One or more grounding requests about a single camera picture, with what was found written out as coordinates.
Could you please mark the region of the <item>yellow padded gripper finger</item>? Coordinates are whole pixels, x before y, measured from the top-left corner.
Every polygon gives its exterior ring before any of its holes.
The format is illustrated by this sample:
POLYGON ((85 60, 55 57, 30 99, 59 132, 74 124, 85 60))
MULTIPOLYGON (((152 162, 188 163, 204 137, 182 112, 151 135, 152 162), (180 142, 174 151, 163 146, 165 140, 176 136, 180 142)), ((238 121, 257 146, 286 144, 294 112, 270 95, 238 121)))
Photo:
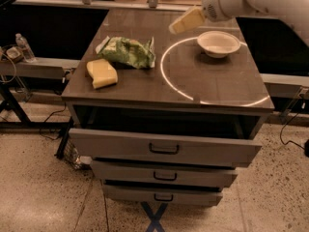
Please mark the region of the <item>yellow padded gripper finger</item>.
POLYGON ((172 34, 180 34, 203 25, 205 20, 201 7, 191 7, 169 25, 169 31, 172 34))

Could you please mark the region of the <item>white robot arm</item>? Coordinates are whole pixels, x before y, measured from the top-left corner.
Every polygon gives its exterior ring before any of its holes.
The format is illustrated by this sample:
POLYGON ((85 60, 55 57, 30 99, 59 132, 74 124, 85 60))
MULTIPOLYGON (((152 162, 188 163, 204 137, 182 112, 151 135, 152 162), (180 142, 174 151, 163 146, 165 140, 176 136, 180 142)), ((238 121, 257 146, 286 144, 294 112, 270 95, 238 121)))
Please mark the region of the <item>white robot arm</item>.
POLYGON ((202 0, 201 7, 189 8, 169 25, 172 34, 212 22, 236 17, 277 18, 289 26, 304 43, 309 44, 309 0, 202 0))

